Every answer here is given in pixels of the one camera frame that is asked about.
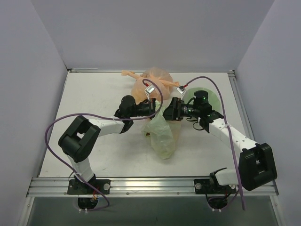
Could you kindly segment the green wavy plastic bowl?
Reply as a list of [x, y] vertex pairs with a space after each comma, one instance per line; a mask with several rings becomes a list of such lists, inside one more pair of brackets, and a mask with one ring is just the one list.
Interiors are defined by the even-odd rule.
[[207, 88], [195, 87], [187, 89], [185, 95], [182, 98], [183, 101], [187, 104], [188, 101], [194, 97], [194, 93], [199, 90], [208, 92], [208, 102], [213, 107], [213, 110], [216, 110], [218, 112], [222, 111], [222, 105], [219, 97], [216, 95], [216, 93]]

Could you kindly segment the green plastic bag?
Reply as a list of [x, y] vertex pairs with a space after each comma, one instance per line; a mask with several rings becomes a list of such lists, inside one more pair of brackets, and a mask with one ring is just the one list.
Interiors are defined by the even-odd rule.
[[166, 109], [163, 105], [159, 113], [154, 118], [147, 119], [141, 129], [147, 144], [163, 160], [169, 159], [176, 151], [181, 132], [180, 121], [168, 121], [163, 117]]

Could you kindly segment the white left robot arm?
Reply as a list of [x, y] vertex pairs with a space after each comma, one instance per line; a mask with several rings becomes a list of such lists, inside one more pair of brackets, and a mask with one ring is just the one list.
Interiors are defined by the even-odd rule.
[[143, 117], [154, 114], [156, 99], [146, 99], [137, 104], [131, 95], [124, 96], [114, 116], [118, 120], [88, 119], [82, 115], [77, 116], [67, 130], [62, 134], [58, 145], [71, 161], [72, 168], [76, 171], [79, 180], [78, 188], [85, 194], [95, 189], [95, 174], [91, 169], [89, 155], [96, 140], [109, 134], [127, 132], [133, 121], [126, 118]]

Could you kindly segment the aluminium rail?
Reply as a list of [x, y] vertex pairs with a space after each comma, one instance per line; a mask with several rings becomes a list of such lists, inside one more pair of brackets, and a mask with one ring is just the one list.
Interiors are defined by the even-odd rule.
[[[109, 178], [109, 191], [105, 196], [112, 197], [193, 197], [224, 196], [227, 192], [213, 193], [204, 189], [205, 178], [165, 177], [165, 178]], [[73, 188], [68, 178], [33, 178], [27, 197], [93, 197], [97, 193], [71, 194]]]
[[238, 88], [237, 78], [236, 78], [234, 70], [228, 72], [228, 78], [229, 78], [231, 88], [232, 88], [232, 91], [233, 91], [233, 94], [235, 97], [235, 101], [238, 106], [238, 111], [240, 114], [240, 118], [242, 120], [242, 124], [243, 124], [244, 130], [245, 130], [245, 133], [250, 139], [255, 140], [253, 131], [252, 131], [252, 127], [251, 127], [251, 124], [250, 124], [250, 121], [249, 121], [249, 118], [247, 115], [247, 111], [244, 106], [243, 99], [241, 97], [241, 94], [240, 94], [240, 91]]
[[71, 73], [98, 73], [100, 72], [98, 69], [94, 68], [69, 68], [69, 72]]

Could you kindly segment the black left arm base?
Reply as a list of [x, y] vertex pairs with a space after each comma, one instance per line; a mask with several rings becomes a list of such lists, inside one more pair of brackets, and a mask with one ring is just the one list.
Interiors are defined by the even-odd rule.
[[87, 182], [80, 181], [76, 176], [68, 178], [68, 195], [78, 195], [76, 207], [80, 211], [89, 212], [103, 210], [110, 206], [106, 195], [110, 194], [111, 180], [97, 179], [95, 175]]

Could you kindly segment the aluminium back rail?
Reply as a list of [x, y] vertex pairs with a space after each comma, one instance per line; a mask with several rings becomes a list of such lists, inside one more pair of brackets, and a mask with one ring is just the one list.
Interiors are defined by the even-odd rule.
[[69, 72], [71, 73], [98, 73], [100, 72], [98, 69], [94, 68], [69, 68]]

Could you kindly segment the aluminium right side rail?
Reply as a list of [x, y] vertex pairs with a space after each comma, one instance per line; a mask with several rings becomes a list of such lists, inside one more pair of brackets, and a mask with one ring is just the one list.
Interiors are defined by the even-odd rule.
[[245, 130], [245, 133], [250, 139], [255, 140], [253, 131], [252, 131], [252, 127], [251, 127], [251, 124], [250, 124], [250, 121], [249, 121], [249, 118], [247, 115], [247, 111], [244, 106], [243, 99], [241, 97], [241, 94], [240, 94], [240, 91], [238, 88], [237, 78], [236, 78], [234, 70], [228, 72], [228, 78], [229, 78], [231, 88], [232, 88], [232, 91], [233, 91], [233, 94], [235, 97], [235, 101], [238, 106], [238, 111], [240, 114], [240, 118], [242, 120], [242, 124], [243, 124], [244, 130]]

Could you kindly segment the aluminium front rail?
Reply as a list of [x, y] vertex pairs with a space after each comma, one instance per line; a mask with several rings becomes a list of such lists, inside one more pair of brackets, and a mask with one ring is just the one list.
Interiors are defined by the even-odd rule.
[[[204, 189], [205, 178], [165, 177], [165, 178], [109, 178], [109, 191], [105, 196], [112, 197], [193, 197], [224, 196], [227, 192], [213, 193]], [[93, 197], [97, 193], [71, 194], [73, 188], [68, 178], [33, 178], [27, 197]]]

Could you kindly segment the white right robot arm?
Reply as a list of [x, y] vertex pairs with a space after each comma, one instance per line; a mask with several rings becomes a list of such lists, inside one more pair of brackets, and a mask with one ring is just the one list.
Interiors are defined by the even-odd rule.
[[234, 169], [221, 168], [210, 173], [208, 186], [211, 191], [218, 193], [225, 186], [242, 186], [247, 191], [252, 191], [277, 178], [272, 148], [266, 143], [259, 144], [249, 139], [226, 123], [224, 116], [209, 104], [208, 92], [194, 92], [188, 103], [173, 97], [164, 110], [163, 117], [167, 121], [195, 118], [203, 130], [234, 151]]

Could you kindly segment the orange tied plastic bag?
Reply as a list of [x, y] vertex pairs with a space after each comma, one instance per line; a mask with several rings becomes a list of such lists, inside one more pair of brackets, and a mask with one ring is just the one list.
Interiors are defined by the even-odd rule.
[[121, 75], [129, 76], [136, 80], [131, 90], [131, 96], [134, 97], [137, 104], [147, 99], [144, 92], [146, 86], [143, 84], [143, 79], [151, 80], [159, 87], [162, 92], [163, 100], [168, 100], [173, 88], [179, 86], [179, 82], [173, 81], [168, 71], [157, 67], [152, 67], [140, 75], [135, 72], [122, 70]]

